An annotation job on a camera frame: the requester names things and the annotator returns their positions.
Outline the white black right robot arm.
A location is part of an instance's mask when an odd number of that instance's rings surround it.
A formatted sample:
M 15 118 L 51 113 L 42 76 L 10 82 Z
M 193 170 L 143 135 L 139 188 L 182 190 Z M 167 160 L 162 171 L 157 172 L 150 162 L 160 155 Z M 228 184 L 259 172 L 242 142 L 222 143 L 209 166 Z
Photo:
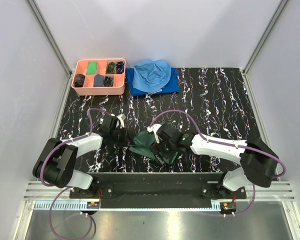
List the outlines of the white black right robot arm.
M 217 157 L 239 165 L 237 169 L 223 173 L 211 187 L 204 186 L 204 198 L 230 199 L 236 191 L 247 185 L 268 188 L 276 177 L 278 156 L 261 139 L 248 142 L 182 133 L 167 123 L 154 124 L 147 131 L 154 136 L 149 148 L 155 160 L 161 164 L 176 153 L 185 153 Z

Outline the dark green cloth napkin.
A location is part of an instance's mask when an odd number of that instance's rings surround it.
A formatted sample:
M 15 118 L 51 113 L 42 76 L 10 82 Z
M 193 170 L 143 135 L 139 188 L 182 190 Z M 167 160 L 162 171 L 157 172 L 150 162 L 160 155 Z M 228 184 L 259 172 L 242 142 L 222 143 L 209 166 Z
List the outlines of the dark green cloth napkin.
M 133 142 L 137 145 L 135 147 L 129 147 L 129 150 L 133 153 L 141 155 L 143 157 L 150 158 L 155 160 L 154 154 L 152 152 L 152 143 L 155 141 L 155 137 L 153 134 L 150 134 L 147 129 L 139 132 L 133 139 Z M 165 155 L 170 158 L 169 163 L 165 163 L 168 165 L 173 164 L 176 159 L 178 152 Z

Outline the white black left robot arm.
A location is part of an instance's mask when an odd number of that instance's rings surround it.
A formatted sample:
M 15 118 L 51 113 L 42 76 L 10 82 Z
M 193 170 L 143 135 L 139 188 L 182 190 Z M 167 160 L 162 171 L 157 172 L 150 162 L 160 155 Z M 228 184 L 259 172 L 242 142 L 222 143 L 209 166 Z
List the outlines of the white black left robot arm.
M 96 176 L 75 169 L 79 157 L 107 146 L 127 147 L 133 143 L 124 114 L 106 115 L 89 132 L 74 139 L 50 138 L 40 153 L 32 175 L 47 187 L 71 187 L 86 198 L 101 197 L 103 188 Z

